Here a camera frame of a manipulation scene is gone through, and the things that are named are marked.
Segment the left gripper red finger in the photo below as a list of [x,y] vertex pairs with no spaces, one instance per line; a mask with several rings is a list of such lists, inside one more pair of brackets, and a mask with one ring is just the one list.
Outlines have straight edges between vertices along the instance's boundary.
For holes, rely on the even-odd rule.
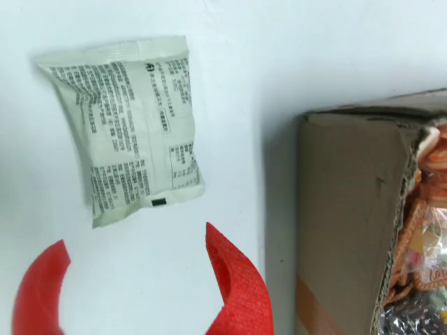
[[29,266],[13,306],[13,334],[63,334],[59,325],[59,297],[71,263],[61,239],[47,247]]
[[273,334],[270,296],[249,258],[211,223],[205,243],[223,299],[208,334]]

